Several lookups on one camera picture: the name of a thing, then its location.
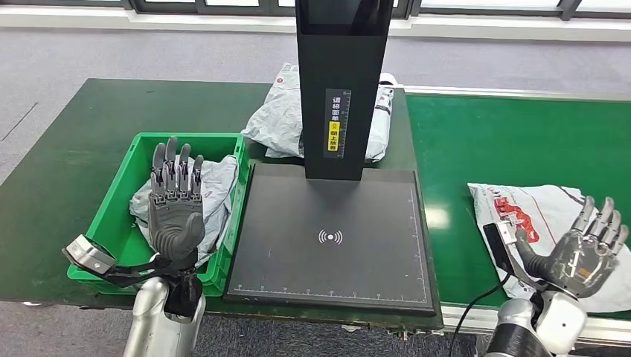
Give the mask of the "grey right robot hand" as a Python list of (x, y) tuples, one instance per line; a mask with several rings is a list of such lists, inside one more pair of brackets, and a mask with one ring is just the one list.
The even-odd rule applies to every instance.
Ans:
[(622, 223), (613, 198), (604, 199), (593, 219), (594, 209), (594, 198), (587, 196), (574, 223), (548, 256), (535, 253), (525, 230), (517, 229), (516, 249), (525, 272), (576, 298), (588, 298), (600, 290), (619, 265), (618, 254), (630, 229)]

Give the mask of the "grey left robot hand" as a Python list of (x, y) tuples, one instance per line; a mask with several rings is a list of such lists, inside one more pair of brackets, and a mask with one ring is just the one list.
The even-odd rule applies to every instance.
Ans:
[(177, 152), (178, 139), (169, 137), (153, 153), (150, 172), (148, 227), (152, 247), (173, 262), (193, 265), (205, 236), (202, 216), (202, 163), (197, 156), (188, 167), (190, 145)]

